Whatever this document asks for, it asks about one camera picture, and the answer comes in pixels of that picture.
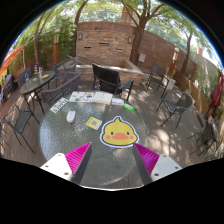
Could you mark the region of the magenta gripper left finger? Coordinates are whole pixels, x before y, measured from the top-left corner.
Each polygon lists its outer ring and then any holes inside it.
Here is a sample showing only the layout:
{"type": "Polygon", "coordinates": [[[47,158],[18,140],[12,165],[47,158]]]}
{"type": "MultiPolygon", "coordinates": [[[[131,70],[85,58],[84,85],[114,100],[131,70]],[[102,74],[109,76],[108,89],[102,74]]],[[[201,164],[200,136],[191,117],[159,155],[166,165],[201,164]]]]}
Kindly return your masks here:
{"type": "Polygon", "coordinates": [[[41,169],[65,180],[80,184],[92,153],[92,143],[86,143],[72,151],[57,153],[41,169]]]}

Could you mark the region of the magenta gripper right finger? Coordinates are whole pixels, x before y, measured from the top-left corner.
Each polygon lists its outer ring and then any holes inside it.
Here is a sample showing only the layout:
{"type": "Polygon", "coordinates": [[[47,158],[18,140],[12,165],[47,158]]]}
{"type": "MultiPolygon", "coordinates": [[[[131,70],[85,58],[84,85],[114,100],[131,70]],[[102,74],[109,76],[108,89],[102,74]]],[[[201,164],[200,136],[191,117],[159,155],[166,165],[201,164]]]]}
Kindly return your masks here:
{"type": "Polygon", "coordinates": [[[144,185],[182,169],[182,167],[168,155],[158,155],[154,151],[137,143],[133,144],[132,153],[144,185]]]}

